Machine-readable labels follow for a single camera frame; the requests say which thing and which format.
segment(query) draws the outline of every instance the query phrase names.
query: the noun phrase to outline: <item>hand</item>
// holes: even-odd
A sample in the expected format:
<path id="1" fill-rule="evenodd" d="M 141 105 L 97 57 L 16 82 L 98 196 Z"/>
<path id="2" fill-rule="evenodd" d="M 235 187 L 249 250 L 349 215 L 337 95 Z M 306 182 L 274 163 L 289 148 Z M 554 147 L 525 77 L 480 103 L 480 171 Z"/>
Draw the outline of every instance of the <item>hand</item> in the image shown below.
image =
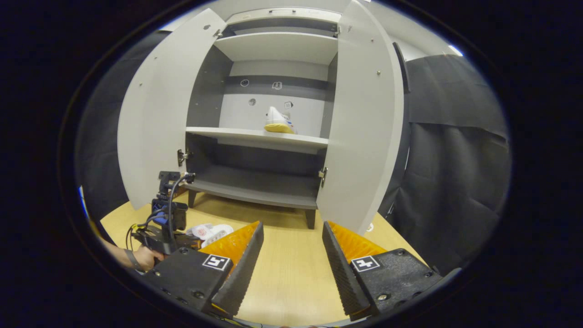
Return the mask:
<path id="1" fill-rule="evenodd" d="M 154 267 L 154 258 L 157 258 L 160 261 L 163 261 L 166 258 L 164 254 L 151 250 L 144 245 L 140 246 L 140 248 L 134 252 L 134 256 L 145 271 Z"/>

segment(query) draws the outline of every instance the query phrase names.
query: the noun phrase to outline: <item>shoe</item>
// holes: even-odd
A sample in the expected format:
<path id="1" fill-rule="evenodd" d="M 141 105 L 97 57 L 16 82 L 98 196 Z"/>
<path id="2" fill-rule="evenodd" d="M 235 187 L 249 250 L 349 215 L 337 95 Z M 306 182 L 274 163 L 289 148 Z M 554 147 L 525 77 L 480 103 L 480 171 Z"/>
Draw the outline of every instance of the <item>shoe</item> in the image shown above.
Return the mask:
<path id="1" fill-rule="evenodd" d="M 186 231 L 187 235 L 195 236 L 204 240 L 201 248 L 225 237 L 226 235 L 233 232 L 233 228 L 226 224 L 217 224 L 213 226 L 212 224 L 201 224 Z"/>
<path id="2" fill-rule="evenodd" d="M 269 107 L 269 111 L 265 115 L 267 116 L 265 119 L 265 130 L 269 132 L 297 134 L 297 130 L 290 121 L 289 115 L 283 115 L 273 106 Z"/>

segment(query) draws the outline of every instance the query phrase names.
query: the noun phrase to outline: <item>wooden table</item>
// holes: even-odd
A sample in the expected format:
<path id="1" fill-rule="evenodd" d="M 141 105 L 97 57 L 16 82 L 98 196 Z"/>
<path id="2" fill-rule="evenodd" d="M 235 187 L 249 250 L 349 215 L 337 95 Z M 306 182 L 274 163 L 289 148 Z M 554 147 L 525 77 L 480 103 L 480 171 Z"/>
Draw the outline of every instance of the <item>wooden table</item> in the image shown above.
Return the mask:
<path id="1" fill-rule="evenodd" d="M 188 202 L 188 194 L 175 201 Z M 347 319 L 322 242 L 323 222 L 316 211 L 315 229 L 308 229 L 303 210 L 247 203 L 198 193 L 187 211 L 187 228 L 198 224 L 228 224 L 237 230 L 254 221 L 264 225 L 264 242 L 237 318 L 272 325 L 301 326 Z M 137 211 L 126 203 L 101 220 L 120 247 L 134 223 L 143 223 L 150 205 Z M 364 237 L 387 250 L 417 252 L 380 215 Z M 133 240 L 134 249 L 140 244 Z"/>

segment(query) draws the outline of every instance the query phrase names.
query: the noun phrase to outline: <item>white cabinet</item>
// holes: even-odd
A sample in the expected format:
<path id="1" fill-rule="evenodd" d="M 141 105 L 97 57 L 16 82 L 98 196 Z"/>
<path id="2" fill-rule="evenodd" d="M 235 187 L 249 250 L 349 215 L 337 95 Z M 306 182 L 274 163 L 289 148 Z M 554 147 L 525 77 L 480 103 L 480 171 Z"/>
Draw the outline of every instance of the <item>white cabinet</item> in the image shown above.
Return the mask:
<path id="1" fill-rule="evenodd" d="M 269 106 L 289 112 L 298 135 L 264 131 Z M 361 3 L 341 15 L 271 8 L 227 22 L 207 9 L 134 76 L 118 127 L 120 169 L 135 208 L 152 199 L 159 171 L 186 166 L 196 173 L 190 203 L 204 191 L 303 208 L 312 228 L 319 209 L 362 234 L 391 177 L 402 120 L 392 41 Z M 179 149 L 190 153 L 186 165 Z"/>

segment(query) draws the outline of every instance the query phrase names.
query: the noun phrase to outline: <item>open cabinet door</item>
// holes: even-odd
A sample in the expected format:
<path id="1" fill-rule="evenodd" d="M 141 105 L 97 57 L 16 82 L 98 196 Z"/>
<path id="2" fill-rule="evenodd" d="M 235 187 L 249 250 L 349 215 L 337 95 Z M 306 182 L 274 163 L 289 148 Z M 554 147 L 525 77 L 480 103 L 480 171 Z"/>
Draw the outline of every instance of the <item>open cabinet door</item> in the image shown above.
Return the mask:
<path id="1" fill-rule="evenodd" d="M 168 35 L 144 60 L 126 91 L 117 132 L 125 191 L 135 209 L 155 198 L 160 171 L 181 171 L 188 103 L 198 70 L 226 23 L 207 9 Z"/>
<path id="2" fill-rule="evenodd" d="M 403 124 L 403 81 L 392 41 L 363 4 L 339 21 L 336 96 L 324 186 L 323 220 L 363 234 L 387 190 Z"/>

